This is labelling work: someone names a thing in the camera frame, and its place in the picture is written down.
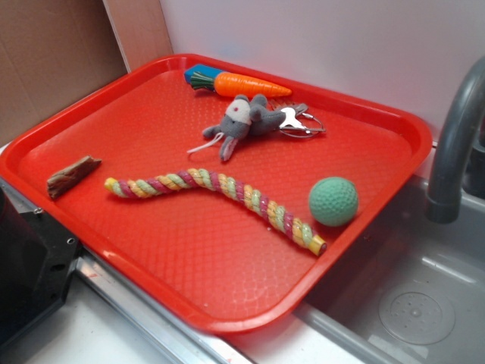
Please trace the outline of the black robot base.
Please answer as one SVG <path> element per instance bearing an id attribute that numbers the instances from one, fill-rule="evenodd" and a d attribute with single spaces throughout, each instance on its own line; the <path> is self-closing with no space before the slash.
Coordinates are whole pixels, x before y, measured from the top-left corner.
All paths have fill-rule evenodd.
<path id="1" fill-rule="evenodd" d="M 79 239 L 47 212 L 19 212 L 1 191 L 1 349 L 60 309 Z"/>

